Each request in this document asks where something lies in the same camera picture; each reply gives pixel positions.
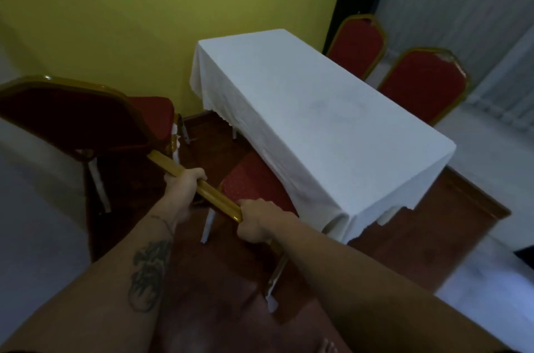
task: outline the brown floor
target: brown floor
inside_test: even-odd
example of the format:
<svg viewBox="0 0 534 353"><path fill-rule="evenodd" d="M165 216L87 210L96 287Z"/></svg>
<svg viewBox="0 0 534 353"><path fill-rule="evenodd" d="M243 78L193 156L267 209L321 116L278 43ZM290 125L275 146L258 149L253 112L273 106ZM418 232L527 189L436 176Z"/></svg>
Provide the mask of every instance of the brown floor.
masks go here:
<svg viewBox="0 0 534 353"><path fill-rule="evenodd" d="M217 186L250 145L241 137L232 141L230 127L214 115L186 124L192 143L182 144L181 162L203 167ZM147 162L143 155L99 159L113 212L98 215L98 206L89 203L95 259L162 194L162 173ZM239 240L234 222L224 216L216 217L208 243L201 245L206 213L206 207L197 208L176 231L152 351L312 352L322 337L349 351L291 264L274 293L280 307L269 314L261 290L274 257ZM371 225L350 245L434 291L494 223L442 174L415 211L402 210L383 227Z"/></svg>

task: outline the chair backrest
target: chair backrest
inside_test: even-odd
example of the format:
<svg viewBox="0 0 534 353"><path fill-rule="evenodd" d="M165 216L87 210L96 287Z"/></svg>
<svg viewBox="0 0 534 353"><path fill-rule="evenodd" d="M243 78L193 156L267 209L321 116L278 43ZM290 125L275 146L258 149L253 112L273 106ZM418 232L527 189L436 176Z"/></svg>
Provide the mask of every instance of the chair backrest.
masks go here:
<svg viewBox="0 0 534 353"><path fill-rule="evenodd" d="M434 125L463 100L468 82L466 72L452 52L414 48L400 56L378 91Z"/></svg>
<svg viewBox="0 0 534 353"><path fill-rule="evenodd" d="M76 80L31 76L0 85L0 117L79 160L80 150L145 146L155 141L121 92Z"/></svg>
<svg viewBox="0 0 534 353"><path fill-rule="evenodd" d="M326 56L364 80L385 53L385 32L372 14L346 18Z"/></svg>

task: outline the white tablecloth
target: white tablecloth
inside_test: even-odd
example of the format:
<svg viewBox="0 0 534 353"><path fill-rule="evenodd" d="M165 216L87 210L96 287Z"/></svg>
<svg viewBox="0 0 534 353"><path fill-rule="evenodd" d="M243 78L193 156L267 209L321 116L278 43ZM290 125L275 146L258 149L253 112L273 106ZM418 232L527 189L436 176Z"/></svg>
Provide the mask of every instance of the white tablecloth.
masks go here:
<svg viewBox="0 0 534 353"><path fill-rule="evenodd" d="M344 243L414 208L456 147L285 30L199 41L190 83L275 172L301 220Z"/></svg>

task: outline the bare foot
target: bare foot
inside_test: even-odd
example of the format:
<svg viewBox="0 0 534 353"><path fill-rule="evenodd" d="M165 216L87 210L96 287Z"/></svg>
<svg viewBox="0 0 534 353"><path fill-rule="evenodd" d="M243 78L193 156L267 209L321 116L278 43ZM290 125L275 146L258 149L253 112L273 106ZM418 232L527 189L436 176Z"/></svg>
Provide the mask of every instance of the bare foot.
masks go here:
<svg viewBox="0 0 534 353"><path fill-rule="evenodd" d="M330 342L328 339L323 339L317 353L337 353L337 349L335 348L334 343Z"/></svg>

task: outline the forearm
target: forearm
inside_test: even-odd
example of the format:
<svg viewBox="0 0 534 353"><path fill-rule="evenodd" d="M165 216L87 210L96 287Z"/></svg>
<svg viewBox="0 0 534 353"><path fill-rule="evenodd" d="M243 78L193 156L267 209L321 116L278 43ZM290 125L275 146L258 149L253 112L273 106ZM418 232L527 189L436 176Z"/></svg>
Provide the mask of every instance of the forearm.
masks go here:
<svg viewBox="0 0 534 353"><path fill-rule="evenodd" d="M170 203L158 201L123 241L39 308L2 351L145 352L177 221Z"/></svg>
<svg viewBox="0 0 534 353"><path fill-rule="evenodd" d="M271 231L354 351L504 348L435 296L296 217L273 220Z"/></svg>

